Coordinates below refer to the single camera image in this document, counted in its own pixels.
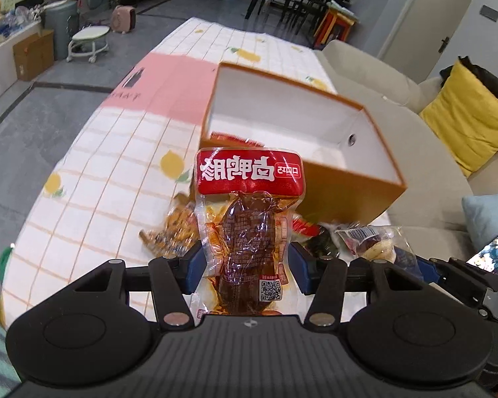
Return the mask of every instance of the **yellow pillow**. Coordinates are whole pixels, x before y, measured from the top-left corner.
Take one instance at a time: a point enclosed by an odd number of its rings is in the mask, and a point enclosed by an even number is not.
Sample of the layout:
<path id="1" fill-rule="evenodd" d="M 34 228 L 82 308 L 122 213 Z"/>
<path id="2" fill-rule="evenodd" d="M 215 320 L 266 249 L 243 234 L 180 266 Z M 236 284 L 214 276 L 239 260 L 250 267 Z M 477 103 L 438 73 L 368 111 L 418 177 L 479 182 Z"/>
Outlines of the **yellow pillow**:
<path id="1" fill-rule="evenodd" d="M 420 117 L 447 146 L 465 176 L 498 151 L 498 99 L 459 60 Z"/>

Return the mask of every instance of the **white rolling stool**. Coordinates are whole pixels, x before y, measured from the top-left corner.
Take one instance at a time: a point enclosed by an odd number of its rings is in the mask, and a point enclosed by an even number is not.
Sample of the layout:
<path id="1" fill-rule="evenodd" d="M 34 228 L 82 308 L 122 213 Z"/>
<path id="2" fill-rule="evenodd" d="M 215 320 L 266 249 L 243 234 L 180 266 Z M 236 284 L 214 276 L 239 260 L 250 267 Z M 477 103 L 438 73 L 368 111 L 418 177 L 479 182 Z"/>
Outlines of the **white rolling stool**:
<path id="1" fill-rule="evenodd" d="M 68 44 L 68 57 L 66 57 L 67 62 L 72 61 L 74 57 L 89 57 L 89 62 L 96 62 L 96 55 L 100 52 L 108 51 L 109 44 L 107 43 L 107 38 L 105 37 L 110 31 L 110 28 L 106 25 L 93 25 L 91 27 L 86 27 L 79 30 L 76 34 L 72 36 L 72 40 Z M 105 46 L 100 49 L 96 49 L 96 41 L 105 38 Z M 74 46 L 92 43 L 91 52 L 73 52 Z"/>

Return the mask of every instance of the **door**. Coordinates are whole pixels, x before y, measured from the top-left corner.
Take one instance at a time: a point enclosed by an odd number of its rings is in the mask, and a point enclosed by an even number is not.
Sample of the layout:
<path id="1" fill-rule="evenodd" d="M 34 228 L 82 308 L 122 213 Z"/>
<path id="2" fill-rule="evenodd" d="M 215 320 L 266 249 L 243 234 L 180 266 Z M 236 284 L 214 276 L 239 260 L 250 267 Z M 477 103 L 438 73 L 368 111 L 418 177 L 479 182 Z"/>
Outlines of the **door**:
<path id="1" fill-rule="evenodd" d="M 413 81 L 424 81 L 471 0 L 415 0 L 380 58 Z"/>

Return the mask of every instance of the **ribbed black surface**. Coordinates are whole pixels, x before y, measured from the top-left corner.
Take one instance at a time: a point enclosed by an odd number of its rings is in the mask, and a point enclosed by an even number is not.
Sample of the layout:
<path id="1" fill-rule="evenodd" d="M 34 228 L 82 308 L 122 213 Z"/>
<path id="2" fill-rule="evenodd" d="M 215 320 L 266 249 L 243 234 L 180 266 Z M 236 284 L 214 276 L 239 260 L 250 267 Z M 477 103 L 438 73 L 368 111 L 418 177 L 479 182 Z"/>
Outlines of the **ribbed black surface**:
<path id="1" fill-rule="evenodd" d="M 331 335 L 296 317 L 207 316 L 189 332 L 167 334 L 141 367 L 104 385 L 56 390 L 26 383 L 13 398 L 487 397 L 476 384 L 411 391 L 365 373 Z"/>

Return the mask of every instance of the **open box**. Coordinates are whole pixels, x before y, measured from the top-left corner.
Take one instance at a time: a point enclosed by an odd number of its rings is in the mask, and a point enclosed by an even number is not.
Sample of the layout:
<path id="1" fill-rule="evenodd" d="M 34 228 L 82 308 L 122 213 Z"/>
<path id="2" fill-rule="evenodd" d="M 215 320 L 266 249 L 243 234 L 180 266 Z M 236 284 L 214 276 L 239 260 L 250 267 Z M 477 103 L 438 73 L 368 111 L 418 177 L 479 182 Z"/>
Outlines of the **open box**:
<path id="1" fill-rule="evenodd" d="M 239 146 L 213 132 L 297 152 L 306 178 L 297 211 L 312 222 L 370 223 L 406 190 L 363 106 L 267 72 L 219 65 L 200 148 Z"/>

